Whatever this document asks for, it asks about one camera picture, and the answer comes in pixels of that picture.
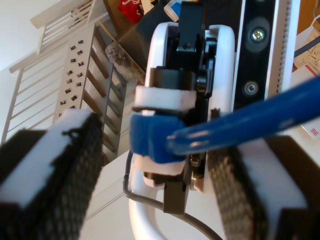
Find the white rail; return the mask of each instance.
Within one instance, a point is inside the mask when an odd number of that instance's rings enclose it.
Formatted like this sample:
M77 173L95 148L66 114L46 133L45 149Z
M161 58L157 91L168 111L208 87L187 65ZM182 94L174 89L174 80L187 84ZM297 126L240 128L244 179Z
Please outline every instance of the white rail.
M103 0L64 0L31 19L41 29L38 49L9 68L18 74L1 144L22 128L48 128L67 108L90 109L106 126L105 164L117 157L125 84L109 76L113 66L95 28L107 14Z

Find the white wall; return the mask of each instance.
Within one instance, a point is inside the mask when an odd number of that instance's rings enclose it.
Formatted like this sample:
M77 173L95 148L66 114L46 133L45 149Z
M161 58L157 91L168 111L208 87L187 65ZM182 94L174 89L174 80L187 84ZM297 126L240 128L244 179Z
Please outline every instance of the white wall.
M190 192L186 212L210 226L225 239L214 195ZM159 229L168 240L207 240L200 231L170 214L155 212ZM129 200L122 195L84 222L80 240L135 240L129 216Z
M1 0L0 71L37 48L39 31L30 19L60 0Z

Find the white metal frame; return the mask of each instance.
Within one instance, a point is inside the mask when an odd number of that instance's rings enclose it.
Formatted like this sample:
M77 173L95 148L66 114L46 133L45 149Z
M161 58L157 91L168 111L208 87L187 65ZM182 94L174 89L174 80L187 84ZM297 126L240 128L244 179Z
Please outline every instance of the white metal frame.
M264 98L290 88L301 0L277 0Z
M110 89L122 101L119 88L125 87L126 83L114 74L120 83L116 86L109 76L113 75L113 66L105 56L105 49L100 46L102 37L95 31L95 25L107 15L103 0L64 0L31 19L32 24L40 29L38 48L8 68L16 76L16 85L1 144L19 129L48 128L64 109L72 106L101 113L102 122L120 136L118 122L121 122L122 111L119 104L110 99ZM83 40L83 44L78 44L79 40ZM79 50L83 50L83 54L77 55ZM84 65L78 66L79 62L84 62ZM69 70L73 70L71 76L67 76ZM91 79L86 81L89 71ZM73 87L68 95L67 100L72 106L60 105L60 101L66 98L64 91L70 78L73 85L81 82L81 87ZM76 95L77 99L72 101L70 95ZM83 104L84 95L91 105ZM107 116L108 106L115 113L115 118ZM115 138L105 135L105 146L116 151L118 144L112 141ZM116 157L113 154L106 163Z

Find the white foam block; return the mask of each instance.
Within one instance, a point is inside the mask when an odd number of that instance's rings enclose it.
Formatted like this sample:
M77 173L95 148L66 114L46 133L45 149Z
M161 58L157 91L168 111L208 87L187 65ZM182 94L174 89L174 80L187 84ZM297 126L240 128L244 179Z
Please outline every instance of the white foam block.
M17 203L25 208L35 195L46 186L54 172L52 162L71 143L62 132L81 127L90 111L68 109L34 145L1 186L0 203Z
M195 107L196 91L137 86L135 107L186 111Z
M263 139L238 146L268 219L266 240L275 239L283 208L307 208L307 200Z
M156 163L148 156L135 155L135 168L143 172L175 176L181 174L186 161Z

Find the blue cable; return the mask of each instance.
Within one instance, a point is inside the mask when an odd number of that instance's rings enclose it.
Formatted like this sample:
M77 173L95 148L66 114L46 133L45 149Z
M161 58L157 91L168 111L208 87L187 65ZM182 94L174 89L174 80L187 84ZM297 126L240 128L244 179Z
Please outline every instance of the blue cable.
M270 136L320 116L320 77L216 120L182 128L167 137L172 155L203 153Z

